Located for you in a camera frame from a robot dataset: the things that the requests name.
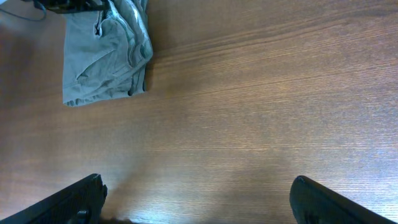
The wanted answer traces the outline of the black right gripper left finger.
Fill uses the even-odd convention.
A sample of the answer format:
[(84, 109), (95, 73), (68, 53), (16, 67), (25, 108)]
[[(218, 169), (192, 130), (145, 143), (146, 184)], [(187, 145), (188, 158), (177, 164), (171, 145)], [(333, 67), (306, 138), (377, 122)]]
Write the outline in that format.
[(69, 185), (34, 205), (1, 220), (1, 224), (84, 223), (96, 224), (106, 200), (108, 188), (99, 174)]

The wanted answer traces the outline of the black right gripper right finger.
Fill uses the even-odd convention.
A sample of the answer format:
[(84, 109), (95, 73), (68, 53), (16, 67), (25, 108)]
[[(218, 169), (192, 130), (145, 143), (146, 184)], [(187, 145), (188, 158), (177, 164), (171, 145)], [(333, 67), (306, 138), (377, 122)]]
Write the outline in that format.
[(293, 181), (289, 202), (297, 223), (394, 224), (304, 175)]

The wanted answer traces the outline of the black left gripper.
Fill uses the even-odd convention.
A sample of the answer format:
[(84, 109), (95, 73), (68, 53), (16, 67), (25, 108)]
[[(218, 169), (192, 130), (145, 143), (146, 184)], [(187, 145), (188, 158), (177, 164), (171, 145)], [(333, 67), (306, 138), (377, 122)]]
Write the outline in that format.
[(105, 0), (34, 0), (34, 7), (57, 14), (105, 11), (109, 3)]

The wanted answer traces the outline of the grey shorts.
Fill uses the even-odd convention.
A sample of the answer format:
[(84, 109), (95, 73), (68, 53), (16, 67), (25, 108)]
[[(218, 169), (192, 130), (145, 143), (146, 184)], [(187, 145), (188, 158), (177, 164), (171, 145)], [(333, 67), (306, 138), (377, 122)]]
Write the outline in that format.
[(112, 0), (103, 11), (67, 14), (63, 50), (63, 104), (83, 106), (146, 90), (153, 56), (147, 0)]

